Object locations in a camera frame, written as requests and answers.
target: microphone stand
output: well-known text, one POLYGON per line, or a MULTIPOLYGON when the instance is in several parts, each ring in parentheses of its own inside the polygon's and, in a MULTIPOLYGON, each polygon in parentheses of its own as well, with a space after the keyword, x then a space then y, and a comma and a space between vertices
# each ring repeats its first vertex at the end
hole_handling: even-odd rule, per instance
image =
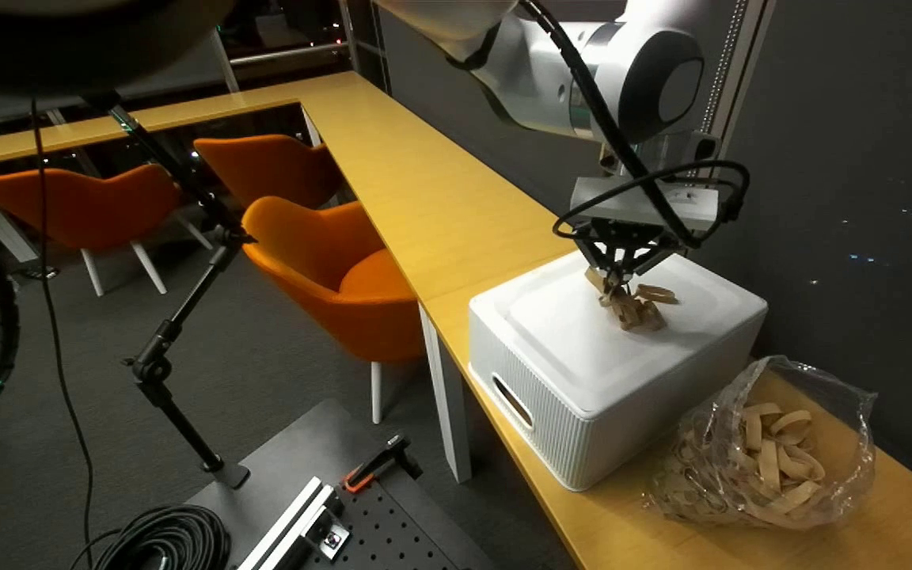
POLYGON ((248 235, 240 231, 238 212, 230 212, 211 189, 197 183, 193 169, 183 164, 181 157, 173 157, 151 133, 141 131, 140 120, 131 120, 120 104, 111 107, 111 118, 126 131, 126 136, 135 145, 141 145, 149 153, 151 160, 158 160, 172 174, 172 180, 183 192, 189 192, 197 198, 197 205, 204 212, 204 217, 215 223, 215 227, 217 227, 217 246, 208 257, 208 266, 198 275, 198 281, 193 284, 193 290, 181 300, 181 308, 166 321, 162 321, 156 337, 126 364, 140 376, 140 383, 135 383, 140 394, 156 409, 162 409, 166 416, 166 420, 177 426, 177 434, 197 448, 197 456, 203 458, 203 472, 208 472, 217 485, 238 491, 248 480, 249 472, 242 464, 238 464, 238 463, 217 458, 208 448, 208 442, 198 438, 198 432, 189 425, 189 419, 173 406, 173 397, 165 386, 165 381, 172 376, 166 349, 177 343, 185 316, 203 300, 203 295, 208 290, 215 275, 230 266, 230 261, 238 257, 238 250, 248 240, 248 235))

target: white foam box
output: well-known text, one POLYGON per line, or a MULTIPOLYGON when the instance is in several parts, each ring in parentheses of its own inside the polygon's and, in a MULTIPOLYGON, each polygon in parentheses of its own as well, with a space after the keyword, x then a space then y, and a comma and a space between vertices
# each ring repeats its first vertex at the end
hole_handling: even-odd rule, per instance
POLYGON ((666 328, 625 333, 578 253, 472 297, 472 383, 506 411, 562 489, 586 491, 733 381, 767 300, 667 257, 640 281, 671 288, 666 328))

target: chair seat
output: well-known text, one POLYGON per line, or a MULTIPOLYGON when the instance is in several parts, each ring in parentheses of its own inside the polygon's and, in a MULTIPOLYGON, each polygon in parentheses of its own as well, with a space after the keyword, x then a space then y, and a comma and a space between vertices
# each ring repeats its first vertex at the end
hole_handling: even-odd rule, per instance
POLYGON ((402 280, 388 250, 375 250, 365 257, 360 264, 355 264, 341 275, 338 295, 341 297, 355 295, 365 300, 411 300, 414 297, 411 284, 402 280))

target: gray wall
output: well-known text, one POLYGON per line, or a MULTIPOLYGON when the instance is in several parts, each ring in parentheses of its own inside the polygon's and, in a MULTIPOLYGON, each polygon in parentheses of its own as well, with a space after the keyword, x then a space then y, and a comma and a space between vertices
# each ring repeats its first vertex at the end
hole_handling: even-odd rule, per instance
MULTIPOLYGON (((474 81, 382 22, 400 100, 546 209, 592 145, 502 126, 474 81)), ((712 264, 757 288, 782 350, 876 389, 876 438, 912 464, 912 0, 782 0, 731 157, 754 197, 712 264)))

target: desk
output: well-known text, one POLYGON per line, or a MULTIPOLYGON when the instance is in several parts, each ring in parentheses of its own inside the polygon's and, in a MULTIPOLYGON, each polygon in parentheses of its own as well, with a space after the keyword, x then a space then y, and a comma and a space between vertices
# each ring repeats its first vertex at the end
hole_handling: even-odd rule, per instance
MULTIPOLYGON (((466 370, 467 300, 566 253, 571 244, 546 231, 554 215, 355 72, 151 107, 135 118, 145 131, 172 131, 283 100, 305 104, 466 370)), ((58 153, 120 136, 111 120, 86 120, 43 131, 43 145, 58 153)), ((18 154, 31 154, 27 136, 0 136, 0 160, 18 154)), ((844 525, 705 529, 662 520, 642 504, 650 456, 573 495, 484 394, 474 389, 474 398, 581 567, 912 567, 912 472, 887 454, 876 456, 868 499, 844 525)))

